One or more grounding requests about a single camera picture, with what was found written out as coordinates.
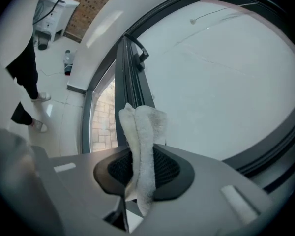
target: white shoe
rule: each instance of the white shoe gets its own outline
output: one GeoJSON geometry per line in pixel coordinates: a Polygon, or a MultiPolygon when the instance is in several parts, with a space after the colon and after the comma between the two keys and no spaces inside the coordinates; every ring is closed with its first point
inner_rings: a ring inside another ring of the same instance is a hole
{"type": "Polygon", "coordinates": [[[51,99],[50,94],[45,93],[45,92],[39,92],[37,99],[35,99],[35,100],[31,99],[31,101],[32,102],[35,102],[35,101],[48,101],[50,99],[51,99]]]}
{"type": "Polygon", "coordinates": [[[34,121],[34,125],[31,127],[33,127],[37,132],[39,133],[47,132],[48,128],[45,124],[43,124],[41,121],[38,121],[36,119],[33,119],[33,121],[34,121]]]}

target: white cabinet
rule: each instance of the white cabinet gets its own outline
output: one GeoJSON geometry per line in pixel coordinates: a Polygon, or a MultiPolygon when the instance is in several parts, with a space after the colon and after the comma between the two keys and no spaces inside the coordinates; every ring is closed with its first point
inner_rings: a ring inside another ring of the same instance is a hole
{"type": "MultiPolygon", "coordinates": [[[[37,23],[36,30],[42,32],[49,32],[51,35],[51,42],[54,41],[57,32],[61,31],[61,36],[64,34],[64,30],[75,10],[75,8],[80,4],[74,0],[61,0],[52,13],[50,13],[46,18],[37,23]]],[[[44,0],[44,10],[40,16],[46,15],[57,0],[44,0]]]]}

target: towel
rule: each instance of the towel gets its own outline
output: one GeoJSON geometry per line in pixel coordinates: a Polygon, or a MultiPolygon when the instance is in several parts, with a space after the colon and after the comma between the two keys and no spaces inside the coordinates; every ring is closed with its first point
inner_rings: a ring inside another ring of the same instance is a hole
{"type": "Polygon", "coordinates": [[[148,106],[134,109],[126,103],[119,119],[133,159],[133,177],[126,187],[125,199],[137,199],[140,212],[146,216],[155,191],[153,144],[165,144],[167,115],[148,106]]]}

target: tile floor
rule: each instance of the tile floor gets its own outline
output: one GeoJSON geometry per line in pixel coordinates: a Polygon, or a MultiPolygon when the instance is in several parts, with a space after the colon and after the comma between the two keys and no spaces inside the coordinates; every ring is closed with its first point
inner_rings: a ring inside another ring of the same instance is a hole
{"type": "Polygon", "coordinates": [[[115,124],[115,80],[99,96],[93,116],[93,152],[118,147],[115,124]]]}
{"type": "Polygon", "coordinates": [[[33,118],[48,126],[48,131],[40,134],[13,121],[9,124],[10,131],[23,136],[31,145],[43,147],[49,157],[79,153],[84,96],[66,89],[69,76],[64,74],[62,61],[66,50],[74,52],[78,46],[79,43],[62,37],[50,44],[47,50],[40,51],[35,47],[38,91],[50,93],[52,99],[32,103],[21,87],[24,91],[21,102],[33,118]]]}

